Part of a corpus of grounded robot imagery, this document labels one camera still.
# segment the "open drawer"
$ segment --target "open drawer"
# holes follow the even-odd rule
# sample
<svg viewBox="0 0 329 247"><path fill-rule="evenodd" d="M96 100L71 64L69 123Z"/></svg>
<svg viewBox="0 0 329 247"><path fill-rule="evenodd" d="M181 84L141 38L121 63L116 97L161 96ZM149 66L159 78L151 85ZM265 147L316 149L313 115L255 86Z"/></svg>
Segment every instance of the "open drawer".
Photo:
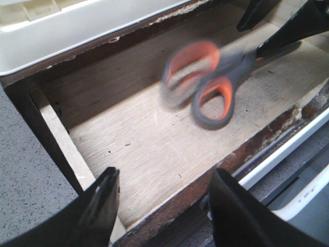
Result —
<svg viewBox="0 0 329 247"><path fill-rule="evenodd" d="M272 23L241 33L235 27L244 11L236 2L152 18L115 43L118 34L109 34L3 78L6 92L76 190L76 181L86 188L108 166L120 170L118 216L127 233L116 246L140 246L157 234L207 192L215 167L236 171L294 126L326 84L329 49L322 34L253 72L237 91L231 122L220 130L199 127L188 106L167 108L159 81L178 47L197 39L232 49L257 47L284 22L283 9L298 9L283 1ZM24 93L29 98L19 100Z"/></svg>

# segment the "orange scissor handle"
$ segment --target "orange scissor handle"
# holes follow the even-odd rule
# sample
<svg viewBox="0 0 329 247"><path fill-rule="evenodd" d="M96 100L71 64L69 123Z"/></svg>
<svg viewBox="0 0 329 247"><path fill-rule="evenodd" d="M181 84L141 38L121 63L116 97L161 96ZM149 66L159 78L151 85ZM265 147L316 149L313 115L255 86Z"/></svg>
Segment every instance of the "orange scissor handle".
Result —
<svg viewBox="0 0 329 247"><path fill-rule="evenodd" d="M214 94L222 95L224 99L224 109L219 118L209 118L201 112L202 105ZM230 121L234 110L235 86L226 77L217 77L203 84L195 94L192 101L192 113L199 125L206 129L216 130L224 127Z"/></svg>
<svg viewBox="0 0 329 247"><path fill-rule="evenodd" d="M199 87L201 78L216 69L220 57L219 48L207 40L192 43L179 50L169 60L164 71L162 82L165 97L175 104L184 102Z"/></svg>

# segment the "wooden board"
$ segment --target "wooden board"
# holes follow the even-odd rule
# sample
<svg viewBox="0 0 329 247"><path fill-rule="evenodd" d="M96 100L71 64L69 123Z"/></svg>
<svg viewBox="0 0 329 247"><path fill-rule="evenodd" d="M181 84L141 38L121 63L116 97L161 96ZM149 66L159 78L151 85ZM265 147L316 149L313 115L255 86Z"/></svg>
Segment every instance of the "wooden board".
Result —
<svg viewBox="0 0 329 247"><path fill-rule="evenodd" d="M126 227L138 224L328 77L329 55L304 42L252 74L237 92L232 121L221 130L200 128L189 107L166 108L158 81L178 47L210 38L222 45L236 41L232 50L247 49L277 30L263 23L251 33L238 33L242 14L230 4L213 8L43 86L93 174L107 166L120 169L119 217Z"/></svg>
<svg viewBox="0 0 329 247"><path fill-rule="evenodd" d="M39 109L40 114L49 126L51 133L65 155L70 167L73 169L73 172L75 173L82 189L88 189L96 179L77 150L77 147L72 142L72 139L66 132L56 112L51 107L47 98L40 89L30 92L30 95L35 103L35 106ZM111 242L117 241L125 233L126 230L119 217L117 217L111 234Z"/></svg>

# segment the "speckled countertop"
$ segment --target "speckled countertop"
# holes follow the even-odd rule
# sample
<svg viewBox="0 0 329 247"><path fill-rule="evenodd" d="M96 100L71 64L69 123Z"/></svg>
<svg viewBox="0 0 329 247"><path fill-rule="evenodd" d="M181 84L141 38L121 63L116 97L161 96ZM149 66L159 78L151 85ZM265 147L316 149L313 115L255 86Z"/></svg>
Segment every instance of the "speckled countertop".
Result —
<svg viewBox="0 0 329 247"><path fill-rule="evenodd" d="M76 196L0 88L0 243L40 224Z"/></svg>

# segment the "scissors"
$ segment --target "scissors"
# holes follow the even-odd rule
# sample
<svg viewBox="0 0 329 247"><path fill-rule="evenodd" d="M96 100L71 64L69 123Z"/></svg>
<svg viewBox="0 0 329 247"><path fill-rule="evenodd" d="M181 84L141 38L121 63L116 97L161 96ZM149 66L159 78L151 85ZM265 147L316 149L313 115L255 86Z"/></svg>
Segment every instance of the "scissors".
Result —
<svg viewBox="0 0 329 247"><path fill-rule="evenodd" d="M295 42L271 55L284 55L300 46ZM203 128L216 130L228 124L233 115L235 92L264 58L255 58L255 50L226 55L213 42L201 40L176 52L166 64L161 89L163 97L174 105L181 105L193 95L191 109L195 121ZM211 118L202 106L221 95L224 108L220 117Z"/></svg>

